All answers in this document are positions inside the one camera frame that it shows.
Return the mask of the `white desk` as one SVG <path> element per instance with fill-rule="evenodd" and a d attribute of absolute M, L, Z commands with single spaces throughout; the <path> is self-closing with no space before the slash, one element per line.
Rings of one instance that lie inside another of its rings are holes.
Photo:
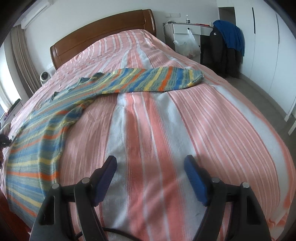
<path fill-rule="evenodd" d="M 165 36 L 166 44 L 175 51 L 174 40 L 184 40 L 185 35 L 187 34 L 187 28 L 190 28 L 192 34 L 194 35 L 196 41 L 200 46 L 200 51 L 202 53 L 202 41 L 206 40 L 212 32 L 213 28 L 209 25 L 203 24 L 187 24 L 187 23 L 175 23 L 167 22 L 163 25 L 163 34 Z M 196 62 L 200 62 L 201 54 L 197 57 L 194 57 Z"/>

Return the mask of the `pink striped bed cover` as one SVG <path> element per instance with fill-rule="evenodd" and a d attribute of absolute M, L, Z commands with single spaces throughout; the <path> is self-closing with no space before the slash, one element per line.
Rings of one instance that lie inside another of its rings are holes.
<path fill-rule="evenodd" d="M 227 184 L 249 183 L 271 238 L 277 240 L 295 194 L 295 166 L 287 146 L 236 88 L 148 31 L 105 37 L 63 64 L 22 107 L 9 136 L 14 139 L 33 111 L 81 78 L 159 67 L 200 70 L 203 79 L 193 87 L 167 92 L 98 96 L 69 127 L 54 183 L 75 184 L 115 156 L 116 173 L 96 208 L 103 225 L 142 240 L 192 240 L 205 213 L 184 172 L 184 158 L 192 155 L 211 176 Z M 9 152 L 10 147 L 4 151 L 1 171 L 8 206 Z M 16 215 L 29 227 L 36 218 Z"/>

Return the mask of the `white plastic bag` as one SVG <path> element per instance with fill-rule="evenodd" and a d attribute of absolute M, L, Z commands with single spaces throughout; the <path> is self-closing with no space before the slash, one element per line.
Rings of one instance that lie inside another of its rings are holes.
<path fill-rule="evenodd" d="M 187 58 L 192 59 L 201 54 L 200 46 L 190 28 L 187 28 L 187 34 L 185 35 L 184 40 L 174 40 L 173 43 L 175 45 L 175 51 Z"/>

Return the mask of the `white air conditioner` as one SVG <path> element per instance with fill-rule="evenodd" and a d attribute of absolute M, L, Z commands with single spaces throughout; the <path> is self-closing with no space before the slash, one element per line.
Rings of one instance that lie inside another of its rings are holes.
<path fill-rule="evenodd" d="M 24 30 L 44 10 L 53 4 L 53 0 L 36 1 L 28 10 L 23 13 L 21 28 Z"/>

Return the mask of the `white wardrobe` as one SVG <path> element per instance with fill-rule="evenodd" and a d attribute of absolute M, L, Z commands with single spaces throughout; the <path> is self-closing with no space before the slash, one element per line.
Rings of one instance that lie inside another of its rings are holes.
<path fill-rule="evenodd" d="M 217 1 L 233 7 L 243 33 L 240 72 L 266 92 L 289 116 L 295 107 L 295 37 L 265 1 Z"/>

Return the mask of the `striped knit sweater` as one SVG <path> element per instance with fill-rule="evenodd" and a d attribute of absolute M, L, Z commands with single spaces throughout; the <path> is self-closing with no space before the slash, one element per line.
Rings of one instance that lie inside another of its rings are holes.
<path fill-rule="evenodd" d="M 51 184 L 59 178 L 58 162 L 69 127 L 101 95 L 167 92 L 199 84 L 200 70 L 177 67 L 124 68 L 81 78 L 53 94 L 22 124 L 10 145 L 6 194 L 10 210 L 34 219 Z"/>

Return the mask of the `black jacket on chair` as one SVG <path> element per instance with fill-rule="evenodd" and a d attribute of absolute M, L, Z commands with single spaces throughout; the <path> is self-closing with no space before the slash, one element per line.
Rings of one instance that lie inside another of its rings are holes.
<path fill-rule="evenodd" d="M 241 53 L 228 48 L 220 31 L 214 27 L 209 36 L 201 36 L 200 63 L 217 75 L 238 78 Z"/>

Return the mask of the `brown wooden headboard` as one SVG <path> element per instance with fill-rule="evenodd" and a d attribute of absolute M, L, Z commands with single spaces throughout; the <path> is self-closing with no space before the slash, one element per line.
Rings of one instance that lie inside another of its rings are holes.
<path fill-rule="evenodd" d="M 50 47 L 55 69 L 71 60 L 96 41 L 127 30 L 146 30 L 157 35 L 156 22 L 151 9 L 139 9 L 108 16 L 85 25 L 60 39 Z"/>

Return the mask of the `beige curtain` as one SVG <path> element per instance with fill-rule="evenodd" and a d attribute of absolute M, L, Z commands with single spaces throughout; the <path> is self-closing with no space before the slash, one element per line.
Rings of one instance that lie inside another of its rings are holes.
<path fill-rule="evenodd" d="M 13 50 L 16 69 L 21 75 L 21 83 L 29 98 L 42 86 L 40 76 L 34 66 L 24 34 L 24 30 L 20 25 L 11 29 L 11 46 Z"/>

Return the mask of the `blue garment on chair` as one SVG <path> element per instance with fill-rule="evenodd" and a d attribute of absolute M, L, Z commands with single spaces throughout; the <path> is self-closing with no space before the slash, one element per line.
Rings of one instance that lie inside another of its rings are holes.
<path fill-rule="evenodd" d="M 243 33 L 236 25 L 228 21 L 216 20 L 213 22 L 213 26 L 221 33 L 227 48 L 235 49 L 244 56 L 245 41 Z"/>

